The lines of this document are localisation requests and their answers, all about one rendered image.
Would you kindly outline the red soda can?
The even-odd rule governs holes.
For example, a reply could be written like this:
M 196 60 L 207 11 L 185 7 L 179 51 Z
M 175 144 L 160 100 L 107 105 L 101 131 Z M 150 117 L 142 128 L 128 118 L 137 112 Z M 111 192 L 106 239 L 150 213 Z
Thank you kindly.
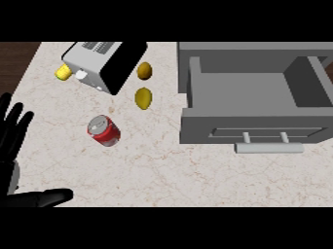
M 98 115 L 88 122 L 86 134 L 104 147 L 111 147 L 120 139 L 120 130 L 104 115 Z

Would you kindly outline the grey open drawer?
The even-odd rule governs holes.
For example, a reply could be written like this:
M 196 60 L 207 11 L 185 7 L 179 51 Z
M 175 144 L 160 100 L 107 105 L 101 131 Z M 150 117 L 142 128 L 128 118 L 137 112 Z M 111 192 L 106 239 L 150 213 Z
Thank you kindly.
M 187 98 L 191 108 L 258 110 L 333 108 L 333 85 L 315 56 L 297 56 L 278 64 L 231 65 L 203 70 L 190 58 Z

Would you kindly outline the grey drawer front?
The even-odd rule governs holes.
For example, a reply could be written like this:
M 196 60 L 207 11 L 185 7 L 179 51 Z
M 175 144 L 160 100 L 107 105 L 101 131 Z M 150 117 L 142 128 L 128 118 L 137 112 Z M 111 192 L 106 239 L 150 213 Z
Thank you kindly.
M 244 132 L 253 143 L 277 143 L 280 133 L 286 132 L 290 142 L 315 144 L 333 138 L 333 107 L 227 110 L 216 114 L 182 110 L 181 144 L 241 143 Z

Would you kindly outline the yellow corn cob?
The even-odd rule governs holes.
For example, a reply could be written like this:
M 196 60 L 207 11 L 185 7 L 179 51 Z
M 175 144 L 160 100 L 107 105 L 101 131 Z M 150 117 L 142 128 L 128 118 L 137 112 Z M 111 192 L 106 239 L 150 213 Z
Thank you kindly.
M 63 64 L 54 72 L 54 76 L 58 80 L 66 81 L 72 76 L 72 69 L 67 64 Z

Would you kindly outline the yellow-brown oval fruit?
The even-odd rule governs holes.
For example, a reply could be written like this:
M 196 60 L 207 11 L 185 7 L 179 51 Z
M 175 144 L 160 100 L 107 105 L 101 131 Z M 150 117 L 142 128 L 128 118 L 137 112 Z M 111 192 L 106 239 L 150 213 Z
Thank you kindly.
M 147 62 L 142 62 L 138 66 L 138 78 L 147 80 L 151 76 L 151 66 Z
M 141 110 L 145 110 L 151 102 L 151 92 L 147 88 L 141 88 L 135 93 L 135 104 Z

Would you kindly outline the grey and black toaster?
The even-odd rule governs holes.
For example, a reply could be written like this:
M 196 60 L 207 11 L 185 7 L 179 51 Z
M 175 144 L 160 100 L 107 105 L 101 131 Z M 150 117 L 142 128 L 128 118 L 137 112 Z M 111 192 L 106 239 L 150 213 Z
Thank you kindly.
M 145 42 L 76 42 L 61 60 L 85 85 L 116 95 L 145 49 Z

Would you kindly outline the grey cabinet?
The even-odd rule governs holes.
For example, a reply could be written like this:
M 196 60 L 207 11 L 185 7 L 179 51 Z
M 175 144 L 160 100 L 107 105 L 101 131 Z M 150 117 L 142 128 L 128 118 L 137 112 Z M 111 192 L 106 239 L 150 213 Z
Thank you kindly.
M 178 42 L 178 93 L 187 92 L 190 58 L 207 73 L 281 73 L 297 56 L 333 62 L 333 42 Z

